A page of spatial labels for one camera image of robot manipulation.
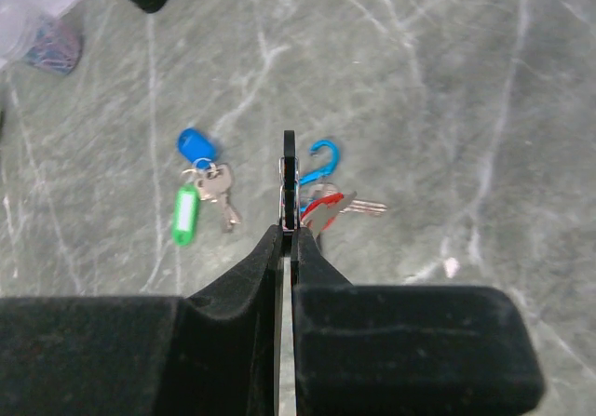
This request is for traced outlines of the blue key tag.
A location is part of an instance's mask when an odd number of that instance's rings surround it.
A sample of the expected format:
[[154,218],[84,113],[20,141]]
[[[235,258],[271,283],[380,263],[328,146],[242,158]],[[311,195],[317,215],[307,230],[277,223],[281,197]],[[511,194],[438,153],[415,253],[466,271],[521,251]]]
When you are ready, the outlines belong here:
[[223,215],[223,229],[231,232],[240,223],[240,216],[230,203],[229,193],[234,181],[232,169],[217,162],[215,145],[194,128],[182,131],[177,148],[191,163],[188,172],[194,177],[192,183],[198,197],[219,207]]

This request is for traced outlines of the green key tag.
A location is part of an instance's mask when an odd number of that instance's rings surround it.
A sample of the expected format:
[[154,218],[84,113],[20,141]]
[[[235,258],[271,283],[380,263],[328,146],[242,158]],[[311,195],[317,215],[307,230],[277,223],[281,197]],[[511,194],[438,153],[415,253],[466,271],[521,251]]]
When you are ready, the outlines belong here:
[[176,195],[173,210],[171,235],[178,246],[186,246],[192,242],[196,234],[196,223],[200,209],[200,193],[195,185],[199,170],[189,168],[182,172],[186,177]]

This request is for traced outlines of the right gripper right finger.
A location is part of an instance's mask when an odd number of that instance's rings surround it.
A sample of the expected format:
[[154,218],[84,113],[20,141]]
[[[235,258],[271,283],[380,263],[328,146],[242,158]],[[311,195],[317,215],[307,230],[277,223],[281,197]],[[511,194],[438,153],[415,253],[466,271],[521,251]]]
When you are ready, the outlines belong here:
[[304,228],[291,301],[300,415],[523,415],[545,394],[521,313],[499,289],[354,285]]

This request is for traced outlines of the red key tag with key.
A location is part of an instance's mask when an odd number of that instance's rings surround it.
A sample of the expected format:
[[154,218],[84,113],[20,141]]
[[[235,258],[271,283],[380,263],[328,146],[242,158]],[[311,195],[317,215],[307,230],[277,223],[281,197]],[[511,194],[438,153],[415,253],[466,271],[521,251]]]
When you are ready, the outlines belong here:
[[357,197],[356,192],[326,195],[312,202],[301,218],[301,224],[317,238]]

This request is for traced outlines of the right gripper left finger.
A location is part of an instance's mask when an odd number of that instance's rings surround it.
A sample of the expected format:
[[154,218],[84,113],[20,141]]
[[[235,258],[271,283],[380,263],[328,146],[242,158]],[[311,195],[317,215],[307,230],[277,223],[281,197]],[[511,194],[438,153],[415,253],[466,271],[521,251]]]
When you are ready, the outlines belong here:
[[274,415],[282,233],[188,296],[1,301],[5,415]]

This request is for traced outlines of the black S-hook carabiner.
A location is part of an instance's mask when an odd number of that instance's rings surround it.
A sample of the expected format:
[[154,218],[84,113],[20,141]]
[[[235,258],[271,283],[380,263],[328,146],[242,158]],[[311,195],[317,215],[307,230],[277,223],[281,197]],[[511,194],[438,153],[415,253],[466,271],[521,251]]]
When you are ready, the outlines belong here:
[[295,132],[285,130],[283,134],[283,156],[279,162],[280,205],[279,223],[285,234],[295,231],[300,225],[299,174],[295,152]]

